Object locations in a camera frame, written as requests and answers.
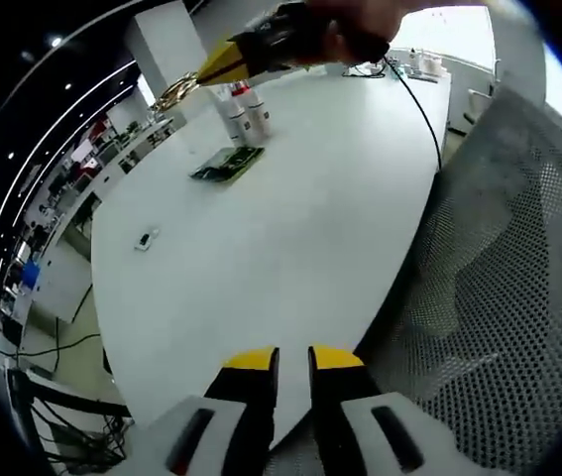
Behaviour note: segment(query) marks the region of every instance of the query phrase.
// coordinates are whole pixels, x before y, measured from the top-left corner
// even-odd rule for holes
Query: black ceiling
[[[124,33],[130,20],[139,12],[164,3],[167,1],[0,3],[0,208],[23,163],[58,117],[93,85],[132,59],[124,47]],[[190,10],[206,2],[184,0],[184,3]],[[33,66],[52,50],[52,38],[67,37],[123,5],[127,7],[55,49],[31,72]],[[135,82],[138,75],[136,66],[125,69],[72,110],[32,156],[20,180],[27,177],[31,166],[46,163],[85,118]],[[21,86],[11,95],[19,82]],[[65,90],[68,83],[71,89]],[[14,153],[12,159],[8,159],[10,153]],[[1,214],[0,236],[4,235],[4,238],[0,239],[0,259],[3,250],[11,248],[13,243],[12,223],[21,205],[22,199],[13,192]]]

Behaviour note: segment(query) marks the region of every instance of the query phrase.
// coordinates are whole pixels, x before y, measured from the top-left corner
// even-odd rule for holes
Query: floor
[[[454,156],[463,141],[462,136],[452,132],[447,133],[443,155],[444,165]],[[90,235],[90,223],[85,228],[87,236]],[[99,332],[93,289],[91,289],[75,321],[61,334],[60,346],[69,345],[85,335]],[[104,370],[102,362],[101,339],[99,337],[89,339],[74,348],[62,351],[55,380],[70,386],[87,398],[124,404],[120,392],[111,375]]]

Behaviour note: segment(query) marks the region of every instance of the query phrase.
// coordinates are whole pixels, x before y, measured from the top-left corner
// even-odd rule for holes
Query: white pillar
[[[181,1],[137,15],[127,30],[126,45],[155,97],[187,72],[197,71],[207,57]],[[182,126],[205,105],[206,92],[195,92],[170,113],[174,125]]]

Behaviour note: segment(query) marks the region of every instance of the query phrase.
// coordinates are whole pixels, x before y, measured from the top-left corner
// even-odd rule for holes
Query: white countertop
[[[450,79],[409,84],[442,143]],[[96,212],[99,325],[139,425],[203,395],[233,354],[276,345],[278,441],[310,407],[307,347],[356,347],[417,229],[437,158],[401,84],[297,74],[261,91],[275,133],[235,183],[188,177],[231,145],[208,112]],[[153,227],[153,246],[135,250]]]

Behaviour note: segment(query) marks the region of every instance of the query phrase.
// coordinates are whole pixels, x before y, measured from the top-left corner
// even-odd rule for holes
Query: gray mesh fabric
[[[500,91],[439,175],[411,252],[367,365],[474,462],[529,472],[562,430],[562,131]],[[306,427],[266,474],[322,474]]]

